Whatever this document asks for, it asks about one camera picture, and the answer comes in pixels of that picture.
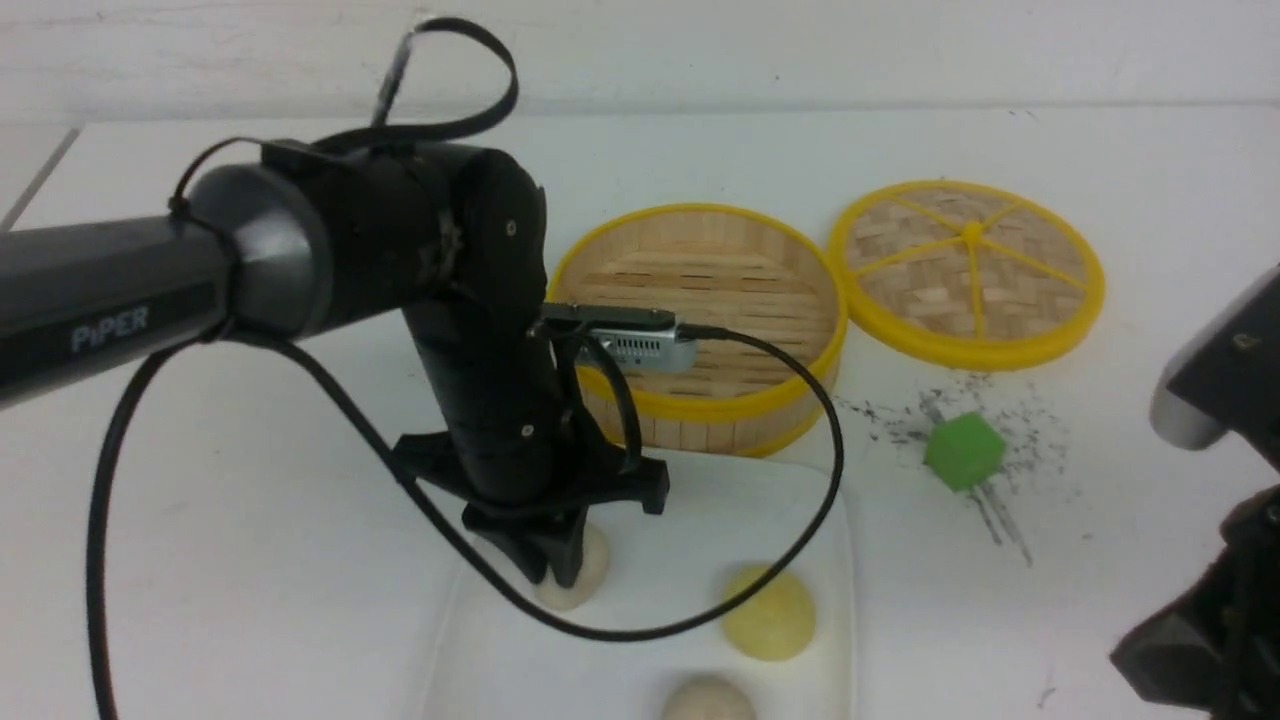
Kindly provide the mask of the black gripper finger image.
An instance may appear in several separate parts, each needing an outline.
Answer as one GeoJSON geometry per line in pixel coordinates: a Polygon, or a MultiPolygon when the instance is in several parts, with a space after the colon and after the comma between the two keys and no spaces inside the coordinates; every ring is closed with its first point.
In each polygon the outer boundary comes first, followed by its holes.
{"type": "Polygon", "coordinates": [[[529,518],[485,520],[485,539],[493,543],[532,584],[550,578],[570,588],[585,557],[586,509],[529,518]]]}

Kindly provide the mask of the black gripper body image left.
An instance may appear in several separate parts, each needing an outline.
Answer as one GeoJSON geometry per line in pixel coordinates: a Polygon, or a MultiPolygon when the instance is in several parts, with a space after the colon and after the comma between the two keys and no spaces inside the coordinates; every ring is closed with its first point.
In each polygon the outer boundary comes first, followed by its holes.
{"type": "Polygon", "coordinates": [[[466,502],[468,529],[549,529],[614,502],[664,511],[666,462],[644,455],[637,433],[623,447],[604,437],[575,365],[598,331],[668,334],[667,311],[534,302],[497,313],[454,297],[411,304],[403,318],[445,429],[403,436],[394,454],[466,502]]]}

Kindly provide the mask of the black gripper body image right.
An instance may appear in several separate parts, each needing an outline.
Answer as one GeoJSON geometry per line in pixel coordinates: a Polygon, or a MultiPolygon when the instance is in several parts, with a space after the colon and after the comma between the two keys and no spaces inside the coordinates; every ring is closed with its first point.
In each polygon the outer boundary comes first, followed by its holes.
{"type": "Polygon", "coordinates": [[[1125,634],[1111,664],[1146,702],[1211,719],[1279,716],[1279,493],[1233,509],[1201,579],[1125,634]]]}

